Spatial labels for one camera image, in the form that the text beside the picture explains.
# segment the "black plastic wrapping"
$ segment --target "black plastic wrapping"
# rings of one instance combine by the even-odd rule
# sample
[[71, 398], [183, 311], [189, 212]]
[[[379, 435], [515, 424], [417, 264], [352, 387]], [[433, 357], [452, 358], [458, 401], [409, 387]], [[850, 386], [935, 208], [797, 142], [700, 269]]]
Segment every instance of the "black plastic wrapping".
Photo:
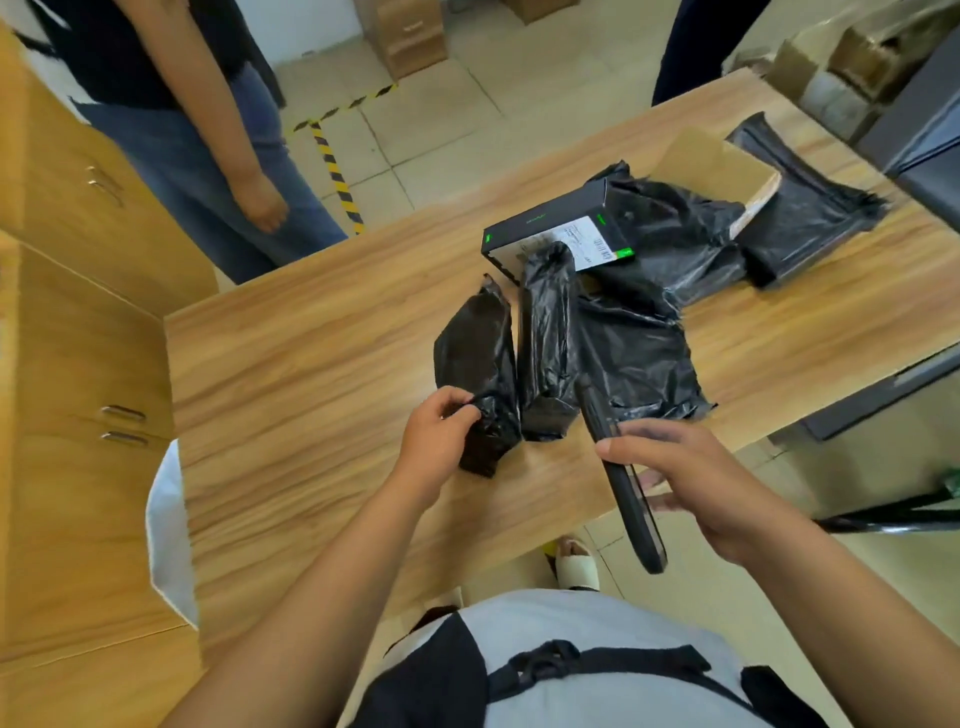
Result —
[[625, 161], [591, 179], [602, 178], [616, 225], [635, 252], [587, 271], [605, 293], [641, 297], [660, 315], [679, 318], [681, 308], [744, 277], [743, 256], [730, 239], [743, 205], [634, 179]]
[[559, 440], [580, 411], [573, 391], [579, 293], [573, 253], [563, 243], [541, 248], [527, 260], [520, 288], [518, 362], [525, 440]]
[[679, 321], [646, 313], [643, 302], [630, 299], [582, 296], [578, 304], [581, 367], [617, 419], [709, 412]]
[[472, 392], [483, 415], [467, 434], [460, 467], [493, 477], [499, 459], [520, 442], [520, 411], [510, 304], [496, 281], [484, 278], [434, 342], [433, 369], [438, 387]]
[[758, 288], [783, 283], [858, 232], [872, 230], [887, 213], [883, 198], [831, 182], [798, 157], [762, 112], [742, 121], [727, 140], [783, 175], [780, 190], [736, 238]]

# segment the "smartphone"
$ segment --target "smartphone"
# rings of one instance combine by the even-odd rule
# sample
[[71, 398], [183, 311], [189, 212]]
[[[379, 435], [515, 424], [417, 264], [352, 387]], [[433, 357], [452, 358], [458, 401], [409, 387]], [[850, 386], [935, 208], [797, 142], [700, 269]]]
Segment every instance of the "smartphone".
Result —
[[[579, 375], [574, 383], [580, 411], [584, 413], [590, 437], [593, 442], [608, 437], [619, 437], [620, 428], [616, 417], [607, 403], [607, 398], [593, 386], [590, 377]], [[636, 472], [632, 465], [617, 465], [604, 461], [607, 479], [613, 489], [616, 507], [623, 517], [627, 536], [634, 546], [634, 552], [640, 563], [649, 573], [663, 573], [666, 569], [666, 549], [657, 530], [650, 506], [640, 490]]]

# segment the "wooden table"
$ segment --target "wooden table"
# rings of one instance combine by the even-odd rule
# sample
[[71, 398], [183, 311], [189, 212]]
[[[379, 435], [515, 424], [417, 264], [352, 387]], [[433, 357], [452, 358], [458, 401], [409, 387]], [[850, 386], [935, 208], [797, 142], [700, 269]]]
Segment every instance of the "wooden table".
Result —
[[[621, 158], [642, 174], [684, 126], [726, 134], [761, 110], [814, 167], [894, 211], [781, 291], [739, 284], [687, 310], [700, 381], [720, 404], [709, 426], [741, 448], [960, 341], [957, 235], [735, 73], [167, 320], [207, 661], [391, 468], [407, 415], [434, 389], [434, 339], [493, 270], [480, 255], [485, 226]], [[515, 449], [493, 481], [458, 473], [420, 523], [388, 613], [612, 508], [582, 421], [565, 440]]]

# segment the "black product box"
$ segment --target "black product box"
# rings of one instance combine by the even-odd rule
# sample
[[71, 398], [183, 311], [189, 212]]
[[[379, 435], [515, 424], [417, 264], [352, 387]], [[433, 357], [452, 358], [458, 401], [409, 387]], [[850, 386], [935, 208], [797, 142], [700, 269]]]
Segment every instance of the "black product box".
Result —
[[480, 252], [517, 285], [530, 254], [554, 241], [573, 252], [578, 271], [633, 255], [608, 206], [607, 193], [607, 180], [593, 180], [491, 225], [483, 231]]

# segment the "hand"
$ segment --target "hand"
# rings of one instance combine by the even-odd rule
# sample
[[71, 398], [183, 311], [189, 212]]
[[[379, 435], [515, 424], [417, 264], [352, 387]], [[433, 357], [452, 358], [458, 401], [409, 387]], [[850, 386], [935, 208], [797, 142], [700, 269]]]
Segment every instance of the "hand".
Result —
[[639, 474], [640, 485], [664, 480], [672, 493], [650, 496], [654, 510], [693, 514], [713, 550], [742, 565], [771, 528], [806, 517], [767, 488], [702, 425], [668, 420], [620, 424], [623, 437], [596, 444], [601, 458], [652, 470]]
[[227, 180], [230, 193], [244, 215], [264, 232], [274, 232], [287, 219], [290, 207], [276, 191], [270, 178], [257, 170], [247, 177]]
[[467, 431], [480, 419], [480, 410], [468, 404], [472, 399], [466, 390], [441, 387], [407, 420], [400, 456], [388, 482], [417, 489], [423, 510], [437, 502], [441, 487], [464, 454]]

